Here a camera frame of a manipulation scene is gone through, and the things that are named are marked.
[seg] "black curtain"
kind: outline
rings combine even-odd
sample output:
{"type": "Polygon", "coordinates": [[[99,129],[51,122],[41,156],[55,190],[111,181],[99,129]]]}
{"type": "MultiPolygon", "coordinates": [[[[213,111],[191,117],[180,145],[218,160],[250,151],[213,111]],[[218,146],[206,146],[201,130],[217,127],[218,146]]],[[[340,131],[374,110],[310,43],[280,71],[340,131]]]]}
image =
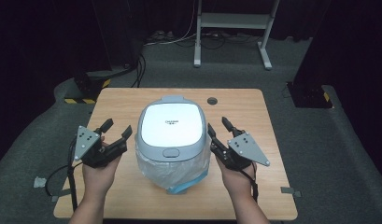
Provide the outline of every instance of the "black curtain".
{"type": "Polygon", "coordinates": [[[51,1],[0,0],[0,160],[70,78],[52,41],[51,1]]]}
{"type": "Polygon", "coordinates": [[[334,86],[382,174],[382,0],[332,0],[293,83],[334,86]]]}
{"type": "Polygon", "coordinates": [[[331,0],[281,0],[271,37],[295,41],[313,37],[331,0]]]}

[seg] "dark background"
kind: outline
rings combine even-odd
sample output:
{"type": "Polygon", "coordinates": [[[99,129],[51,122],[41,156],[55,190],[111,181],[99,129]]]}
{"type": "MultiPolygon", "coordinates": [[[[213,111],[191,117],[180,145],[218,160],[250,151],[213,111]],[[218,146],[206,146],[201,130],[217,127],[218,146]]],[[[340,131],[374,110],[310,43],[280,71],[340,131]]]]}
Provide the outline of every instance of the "dark background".
{"type": "MultiPolygon", "coordinates": [[[[192,1],[138,2],[147,12],[149,34],[172,30],[181,35],[188,29],[190,15],[185,11],[191,11],[192,1]]],[[[355,132],[382,174],[382,0],[332,1],[323,17],[329,2],[281,1],[271,37],[294,36],[296,41],[314,37],[296,83],[307,88],[334,86],[355,132]]],[[[266,12],[270,6],[267,0],[236,1],[235,6],[233,1],[204,2],[204,9],[214,12],[266,12]]],[[[140,16],[132,12],[125,12],[129,21],[140,16]]],[[[0,1],[0,159],[21,131],[54,103],[57,84],[74,72],[108,66],[97,23],[92,1],[0,1]],[[78,33],[71,33],[79,21],[68,17],[79,15],[90,19],[78,33]],[[62,38],[77,43],[70,48],[75,52],[71,57],[63,50],[62,38]],[[85,61],[81,55],[90,51],[100,53],[85,61]],[[71,64],[78,65],[78,70],[71,64]],[[87,68],[98,64],[101,67],[87,68]]]]}

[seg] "black cable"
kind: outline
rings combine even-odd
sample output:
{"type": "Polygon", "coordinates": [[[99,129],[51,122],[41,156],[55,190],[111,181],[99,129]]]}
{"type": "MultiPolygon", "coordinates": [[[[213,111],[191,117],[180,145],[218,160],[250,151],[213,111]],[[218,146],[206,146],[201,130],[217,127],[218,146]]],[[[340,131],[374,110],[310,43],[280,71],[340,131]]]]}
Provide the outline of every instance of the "black cable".
{"type": "Polygon", "coordinates": [[[50,191],[49,191],[49,186],[48,186],[51,177],[54,176],[55,174],[57,174],[57,172],[63,170],[63,168],[66,168],[66,167],[68,167],[68,166],[67,166],[67,165],[64,165],[64,166],[58,168],[57,170],[53,171],[53,173],[51,173],[51,175],[50,175],[50,176],[48,177],[48,179],[46,180],[46,183],[45,183],[45,191],[46,191],[46,193],[48,194],[48,196],[50,196],[50,197],[53,196],[53,194],[50,193],[50,191]]]}
{"type": "Polygon", "coordinates": [[[193,18],[194,18],[194,14],[195,14],[194,13],[195,12],[195,0],[193,0],[193,4],[192,5],[193,5],[193,10],[192,10],[192,14],[191,14],[191,24],[190,24],[186,34],[184,34],[181,38],[170,40],[168,42],[162,41],[162,42],[157,42],[157,43],[147,43],[144,46],[156,45],[156,44],[172,44],[172,43],[176,43],[177,41],[182,41],[184,39],[187,39],[187,36],[188,36],[188,34],[189,34],[190,30],[191,30],[191,26],[193,25],[193,18]]]}
{"type": "Polygon", "coordinates": [[[238,171],[244,175],[248,180],[249,180],[249,183],[251,184],[251,187],[252,187],[252,198],[255,200],[255,202],[257,203],[258,202],[258,196],[259,196],[259,192],[258,192],[258,184],[256,182],[256,176],[255,176],[255,173],[256,173],[256,168],[255,168],[255,164],[254,162],[251,163],[252,164],[252,168],[254,168],[254,178],[252,178],[251,176],[249,176],[246,172],[244,172],[243,170],[241,169],[238,169],[238,171]]]}
{"type": "Polygon", "coordinates": [[[74,158],[74,148],[75,148],[76,142],[77,142],[77,137],[75,137],[70,144],[70,147],[68,150],[68,161],[67,161],[67,177],[68,177],[69,188],[71,191],[72,207],[74,211],[78,208],[77,186],[76,186],[75,178],[74,178],[75,167],[72,166],[72,162],[73,162],[72,158],[74,158]]]}
{"type": "Polygon", "coordinates": [[[226,43],[226,38],[223,37],[223,35],[221,35],[221,34],[219,34],[219,37],[221,37],[220,39],[222,39],[223,41],[220,43],[219,46],[217,46],[217,47],[215,47],[215,48],[209,48],[209,47],[207,47],[206,45],[203,45],[203,44],[200,44],[200,45],[201,45],[203,48],[205,48],[205,49],[220,49],[220,48],[222,48],[222,47],[225,45],[225,43],[226,43]]]}
{"type": "Polygon", "coordinates": [[[258,36],[258,38],[249,41],[249,39],[252,37],[256,37],[256,36],[253,36],[253,35],[249,35],[249,36],[231,35],[231,36],[226,36],[225,38],[227,39],[226,42],[230,43],[230,44],[248,44],[248,43],[256,42],[262,38],[261,36],[258,36]],[[238,37],[244,37],[245,40],[239,40],[239,41],[229,40],[229,38],[238,38],[238,37]]]}
{"type": "Polygon", "coordinates": [[[179,43],[180,42],[185,42],[185,41],[179,41],[179,42],[176,42],[175,44],[182,47],[182,48],[191,48],[191,47],[194,47],[194,41],[192,41],[192,44],[189,45],[189,46],[183,46],[183,45],[180,45],[179,43]]]}
{"type": "Polygon", "coordinates": [[[140,87],[141,80],[144,77],[146,67],[147,67],[147,62],[144,58],[144,55],[140,54],[140,58],[138,59],[138,66],[136,67],[137,78],[135,79],[131,88],[133,88],[135,86],[135,83],[137,84],[137,86],[136,86],[137,88],[140,87]]]}
{"type": "Polygon", "coordinates": [[[144,55],[140,54],[140,57],[143,60],[144,65],[141,68],[142,71],[141,71],[141,76],[139,78],[139,82],[138,82],[137,88],[140,87],[141,80],[142,80],[142,78],[144,77],[144,74],[145,74],[145,69],[147,68],[147,62],[145,61],[144,55]]]}

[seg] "metal stand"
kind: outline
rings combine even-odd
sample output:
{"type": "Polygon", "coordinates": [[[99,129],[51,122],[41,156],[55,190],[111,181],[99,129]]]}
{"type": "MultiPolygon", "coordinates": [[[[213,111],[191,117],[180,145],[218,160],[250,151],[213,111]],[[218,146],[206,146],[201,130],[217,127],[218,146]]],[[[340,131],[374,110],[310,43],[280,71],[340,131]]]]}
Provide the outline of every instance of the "metal stand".
{"type": "Polygon", "coordinates": [[[220,27],[220,28],[244,28],[244,29],[260,29],[265,30],[262,42],[258,42],[258,50],[261,53],[263,65],[266,70],[272,69],[269,57],[266,52],[266,43],[272,30],[273,22],[280,0],[275,0],[273,8],[268,15],[254,14],[227,14],[227,13],[202,13],[202,0],[199,0],[197,9],[197,27],[196,27],[196,43],[194,46],[194,62],[195,67],[202,65],[202,49],[201,49],[201,30],[202,27],[220,27]]]}

